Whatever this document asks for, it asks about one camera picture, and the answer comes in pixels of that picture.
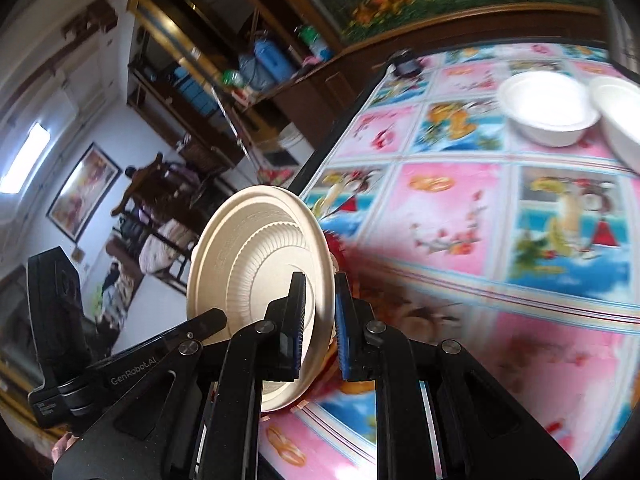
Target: floral tablecloth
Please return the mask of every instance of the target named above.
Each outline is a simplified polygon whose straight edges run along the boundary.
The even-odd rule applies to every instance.
[[[302,194],[378,318],[460,340],[582,475],[640,395],[640,178],[597,126],[568,148],[529,142],[495,94],[529,70],[620,76],[606,59],[498,44],[388,73]],[[286,480],[373,480],[374,396],[329,360],[303,402],[264,418],[260,452]]]

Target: wall picture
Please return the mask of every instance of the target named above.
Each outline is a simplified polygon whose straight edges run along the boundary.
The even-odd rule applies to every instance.
[[[47,218],[77,242],[96,207],[120,173],[120,168],[92,144],[56,195]]]

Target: blue thermos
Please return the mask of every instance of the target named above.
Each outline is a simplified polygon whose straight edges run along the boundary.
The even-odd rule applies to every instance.
[[[266,38],[257,40],[254,44],[254,54],[255,57],[258,58],[258,61],[260,61],[279,83],[288,81],[296,73],[293,65],[271,40],[267,40]]]

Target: bowl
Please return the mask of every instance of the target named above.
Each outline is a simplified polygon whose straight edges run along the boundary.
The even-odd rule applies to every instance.
[[[227,316],[212,344],[264,319],[270,301],[289,292],[291,275],[306,277],[300,378],[265,381],[264,412],[301,396],[322,368],[334,328],[334,266],[322,229],[297,196],[285,189],[253,186],[236,193],[207,223],[191,255],[187,285],[189,319],[212,307]]]
[[[609,146],[636,173],[640,173],[640,87],[617,77],[591,80],[593,105],[602,115],[602,131]]]
[[[508,78],[498,88],[498,102],[524,136],[553,148],[575,144],[599,118],[587,88],[553,72],[524,72]]]

